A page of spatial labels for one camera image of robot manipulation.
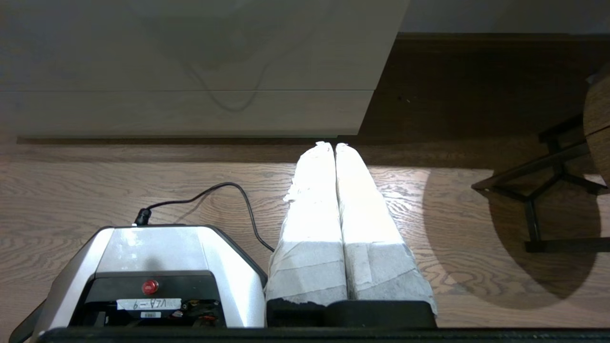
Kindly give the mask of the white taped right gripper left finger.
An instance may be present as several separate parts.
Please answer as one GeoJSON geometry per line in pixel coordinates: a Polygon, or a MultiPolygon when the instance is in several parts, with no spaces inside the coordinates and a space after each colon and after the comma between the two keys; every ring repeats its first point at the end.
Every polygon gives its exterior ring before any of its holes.
{"type": "Polygon", "coordinates": [[[288,211],[269,262],[267,326],[318,326],[348,300],[333,147],[318,142],[298,159],[288,211]]]}

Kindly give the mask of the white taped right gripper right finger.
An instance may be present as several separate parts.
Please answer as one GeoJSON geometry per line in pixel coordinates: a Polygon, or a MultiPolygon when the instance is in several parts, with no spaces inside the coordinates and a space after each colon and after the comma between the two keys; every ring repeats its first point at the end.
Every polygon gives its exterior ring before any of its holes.
{"type": "Polygon", "coordinates": [[[335,165],[349,298],[424,301],[437,314],[433,289],[358,151],[339,143],[335,165]]]}

